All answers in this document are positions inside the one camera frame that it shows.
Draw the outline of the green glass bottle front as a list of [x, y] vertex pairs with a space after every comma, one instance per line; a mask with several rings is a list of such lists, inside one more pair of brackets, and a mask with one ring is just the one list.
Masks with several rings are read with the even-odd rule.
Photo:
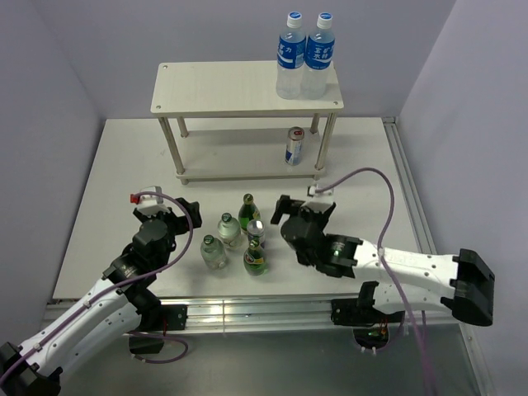
[[243, 255], [243, 265], [251, 276], [263, 275], [267, 270], [266, 254], [261, 241], [253, 238]]

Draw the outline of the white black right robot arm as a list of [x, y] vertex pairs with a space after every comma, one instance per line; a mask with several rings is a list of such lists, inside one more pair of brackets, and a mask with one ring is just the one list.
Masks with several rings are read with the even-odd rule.
[[348, 277], [361, 284], [354, 299], [332, 306], [333, 322], [368, 326], [379, 319], [397, 322], [408, 308], [450, 313], [462, 323], [493, 323], [495, 275], [475, 251], [431, 255], [377, 247], [362, 238], [325, 234], [336, 204], [331, 196], [308, 201], [283, 195], [272, 224], [295, 251], [297, 261], [326, 276]]

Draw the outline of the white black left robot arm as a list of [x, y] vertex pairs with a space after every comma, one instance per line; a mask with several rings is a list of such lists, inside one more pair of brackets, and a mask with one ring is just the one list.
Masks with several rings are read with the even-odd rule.
[[80, 356], [79, 344], [104, 323], [134, 323], [142, 329], [158, 325], [159, 299], [149, 290], [157, 275], [177, 263], [172, 253], [176, 237], [191, 237], [202, 225], [200, 205], [183, 198], [171, 199], [182, 214], [166, 206], [162, 192], [132, 194], [134, 216], [141, 225], [120, 256], [101, 279], [47, 328], [19, 345], [1, 347], [1, 390], [6, 395], [57, 395], [61, 390], [60, 361]]

